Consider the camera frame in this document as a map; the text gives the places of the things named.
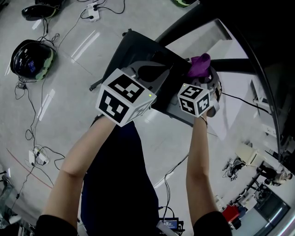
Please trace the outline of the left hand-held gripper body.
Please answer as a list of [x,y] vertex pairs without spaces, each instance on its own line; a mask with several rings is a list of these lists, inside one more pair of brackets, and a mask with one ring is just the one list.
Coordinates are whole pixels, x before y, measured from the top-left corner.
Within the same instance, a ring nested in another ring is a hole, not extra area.
[[150,108],[169,74],[168,66],[153,61],[116,69],[101,84],[95,108],[123,127]]

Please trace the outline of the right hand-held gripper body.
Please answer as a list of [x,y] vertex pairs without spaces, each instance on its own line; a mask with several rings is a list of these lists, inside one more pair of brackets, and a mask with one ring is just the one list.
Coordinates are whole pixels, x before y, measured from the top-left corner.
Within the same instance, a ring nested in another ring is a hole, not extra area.
[[209,67],[209,76],[195,77],[190,83],[184,83],[177,94],[180,108],[194,117],[204,113],[214,117],[219,111],[222,85],[215,69]]

